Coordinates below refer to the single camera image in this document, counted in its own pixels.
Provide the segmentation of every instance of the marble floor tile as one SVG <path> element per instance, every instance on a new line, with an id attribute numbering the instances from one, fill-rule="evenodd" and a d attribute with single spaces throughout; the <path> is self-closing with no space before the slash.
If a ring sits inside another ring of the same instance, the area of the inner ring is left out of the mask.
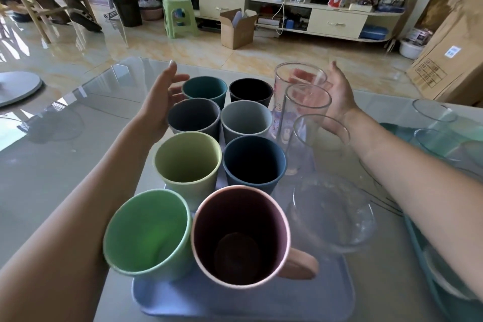
<path id="1" fill-rule="evenodd" d="M 170 39 L 163 21 L 124 28 L 118 20 L 106 20 L 102 14 L 107 11 L 96 8 L 103 33 L 88 32 L 75 23 L 48 25 L 53 42 L 49 45 L 33 23 L 0 17 L 0 72 L 38 74 L 46 84 L 41 94 L 54 100 L 129 56 L 173 59 L 181 64 L 269 77 L 283 62 L 300 61 L 327 69 L 330 61 L 337 60 L 354 89 L 420 96 L 404 73 L 412 61 L 396 52 L 387 54 L 380 44 L 284 33 L 280 38 L 256 37 L 253 44 L 231 50 L 221 45 L 218 33 Z"/>

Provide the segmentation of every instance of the light gray cup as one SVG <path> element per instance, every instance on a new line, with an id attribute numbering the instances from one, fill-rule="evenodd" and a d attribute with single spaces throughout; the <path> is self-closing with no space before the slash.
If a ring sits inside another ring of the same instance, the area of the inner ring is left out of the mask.
<path id="1" fill-rule="evenodd" d="M 223 135 L 228 144 L 244 135 L 265 136 L 272 125 L 268 108 L 254 101 L 235 101 L 221 111 Z"/>
<path id="2" fill-rule="evenodd" d="M 168 113 L 173 133 L 198 131 L 220 142 L 220 107 L 206 98 L 191 98 L 173 106 Z"/>

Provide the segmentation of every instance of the mug handle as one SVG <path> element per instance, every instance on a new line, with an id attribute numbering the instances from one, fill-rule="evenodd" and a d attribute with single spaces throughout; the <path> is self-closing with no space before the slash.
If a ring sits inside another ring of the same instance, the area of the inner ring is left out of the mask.
<path id="1" fill-rule="evenodd" d="M 311 280 L 319 273 L 319 262 L 310 254 L 290 248 L 278 276 L 293 280 Z"/>

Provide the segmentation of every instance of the yellow-green cup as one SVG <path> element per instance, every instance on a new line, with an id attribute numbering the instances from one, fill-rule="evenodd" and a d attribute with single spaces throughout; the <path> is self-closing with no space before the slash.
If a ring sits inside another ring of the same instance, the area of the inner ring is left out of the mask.
<path id="1" fill-rule="evenodd" d="M 166 140 L 154 156 L 154 166 L 166 183 L 196 211 L 214 190 L 222 152 L 218 142 L 201 132 L 178 133 Z"/>
<path id="2" fill-rule="evenodd" d="M 142 192 L 121 206 L 109 222 L 104 258 L 123 275 L 177 280 L 193 265 L 191 224 L 188 204 L 176 192 Z"/>

